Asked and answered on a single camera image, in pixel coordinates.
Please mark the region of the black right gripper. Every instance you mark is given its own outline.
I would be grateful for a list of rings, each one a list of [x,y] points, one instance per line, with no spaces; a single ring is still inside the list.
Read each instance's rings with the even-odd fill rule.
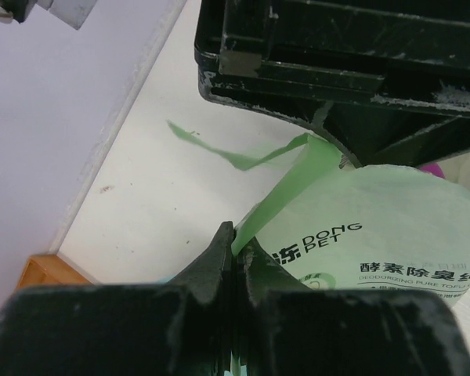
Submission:
[[[470,151],[470,1],[203,1],[195,59],[356,167]]]

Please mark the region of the green cat litter bag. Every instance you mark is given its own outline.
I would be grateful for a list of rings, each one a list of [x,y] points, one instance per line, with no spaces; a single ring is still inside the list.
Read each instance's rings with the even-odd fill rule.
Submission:
[[[313,290],[415,290],[450,307],[470,288],[470,192],[416,168],[347,169],[333,144],[302,134],[274,150],[299,154],[268,195],[233,226],[237,306],[228,375],[244,362],[244,293],[237,258],[256,240]]]

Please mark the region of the magenta plastic litter scoop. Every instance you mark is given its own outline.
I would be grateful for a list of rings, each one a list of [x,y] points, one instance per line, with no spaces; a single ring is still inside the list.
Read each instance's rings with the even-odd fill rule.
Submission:
[[[441,169],[438,163],[426,164],[426,165],[419,167],[418,169],[422,172],[434,175],[441,179],[445,178],[443,170]]]

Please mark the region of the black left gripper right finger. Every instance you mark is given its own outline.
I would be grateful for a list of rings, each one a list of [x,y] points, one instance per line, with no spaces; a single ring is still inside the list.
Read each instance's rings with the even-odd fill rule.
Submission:
[[[256,240],[237,258],[250,375],[470,375],[457,321],[415,290],[313,290]]]

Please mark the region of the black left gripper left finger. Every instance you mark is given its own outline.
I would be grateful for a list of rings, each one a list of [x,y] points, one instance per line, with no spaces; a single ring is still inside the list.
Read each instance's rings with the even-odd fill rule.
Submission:
[[[230,367],[231,222],[184,284],[26,287],[0,310],[0,375],[223,375]]]

